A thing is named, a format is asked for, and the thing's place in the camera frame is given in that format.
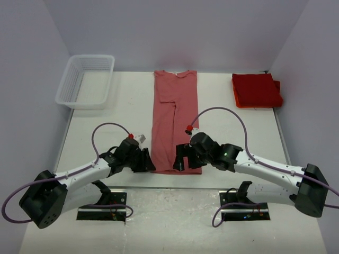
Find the pink t shirt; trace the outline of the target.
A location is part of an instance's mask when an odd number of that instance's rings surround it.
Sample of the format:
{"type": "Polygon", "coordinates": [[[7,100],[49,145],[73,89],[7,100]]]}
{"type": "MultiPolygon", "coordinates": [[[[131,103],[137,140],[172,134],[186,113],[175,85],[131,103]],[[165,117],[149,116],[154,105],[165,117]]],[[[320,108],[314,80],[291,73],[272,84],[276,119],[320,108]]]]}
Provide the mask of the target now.
{"type": "Polygon", "coordinates": [[[198,115],[197,72],[187,70],[178,74],[154,71],[153,126],[151,131],[151,160],[156,173],[170,175],[200,175],[202,169],[173,169],[176,146],[189,143],[186,127],[198,115]]]}

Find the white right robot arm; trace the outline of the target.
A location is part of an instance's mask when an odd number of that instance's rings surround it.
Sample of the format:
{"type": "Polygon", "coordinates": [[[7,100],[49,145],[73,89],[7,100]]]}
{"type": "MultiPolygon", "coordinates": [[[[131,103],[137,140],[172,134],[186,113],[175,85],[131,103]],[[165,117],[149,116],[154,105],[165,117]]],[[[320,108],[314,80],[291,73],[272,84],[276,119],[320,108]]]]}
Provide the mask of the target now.
{"type": "Polygon", "coordinates": [[[268,182],[263,185],[243,181],[237,191],[226,199],[230,206],[248,208],[278,203],[291,205],[311,217],[322,216],[328,183],[317,166],[284,165],[250,156],[233,144],[218,144],[198,130],[190,135],[189,143],[176,146],[173,169],[183,171],[186,168],[184,158],[187,158],[190,169],[212,165],[221,171],[251,175],[268,182]]]}

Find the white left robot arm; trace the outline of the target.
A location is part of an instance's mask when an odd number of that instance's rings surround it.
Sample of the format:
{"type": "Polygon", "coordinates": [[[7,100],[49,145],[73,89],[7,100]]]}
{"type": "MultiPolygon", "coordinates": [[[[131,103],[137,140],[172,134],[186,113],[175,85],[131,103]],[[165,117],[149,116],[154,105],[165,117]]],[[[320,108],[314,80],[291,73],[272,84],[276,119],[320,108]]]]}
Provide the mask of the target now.
{"type": "Polygon", "coordinates": [[[35,179],[19,201],[19,206],[37,225],[44,229],[63,213],[79,208],[111,208],[111,190],[102,180],[130,168],[134,173],[151,172],[155,166],[148,148],[141,148],[144,135],[125,138],[113,151],[99,155],[96,162],[62,174],[45,170],[35,179]]]}

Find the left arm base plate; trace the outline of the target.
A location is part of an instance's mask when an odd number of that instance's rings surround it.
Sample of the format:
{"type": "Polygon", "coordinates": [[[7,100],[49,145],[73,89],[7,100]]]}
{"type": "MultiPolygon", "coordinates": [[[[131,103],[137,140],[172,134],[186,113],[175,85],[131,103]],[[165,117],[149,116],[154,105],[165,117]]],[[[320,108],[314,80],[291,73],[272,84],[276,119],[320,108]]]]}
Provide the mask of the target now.
{"type": "Polygon", "coordinates": [[[100,201],[98,205],[119,205],[109,208],[80,207],[77,211],[78,221],[120,221],[125,222],[127,218],[127,192],[124,190],[111,190],[109,197],[100,201]]]}

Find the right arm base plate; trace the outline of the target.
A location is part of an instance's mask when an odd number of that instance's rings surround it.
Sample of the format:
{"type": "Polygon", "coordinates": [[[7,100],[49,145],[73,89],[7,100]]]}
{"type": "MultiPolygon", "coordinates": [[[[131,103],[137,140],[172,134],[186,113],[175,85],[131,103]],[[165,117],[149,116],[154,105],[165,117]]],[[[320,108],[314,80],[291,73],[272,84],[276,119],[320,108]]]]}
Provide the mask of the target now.
{"type": "MultiPolygon", "coordinates": [[[[220,206],[227,203],[238,202],[237,189],[231,188],[219,192],[220,206]]],[[[228,221],[269,221],[270,214],[266,203],[257,207],[231,205],[221,210],[221,219],[223,222],[228,221]]]]}

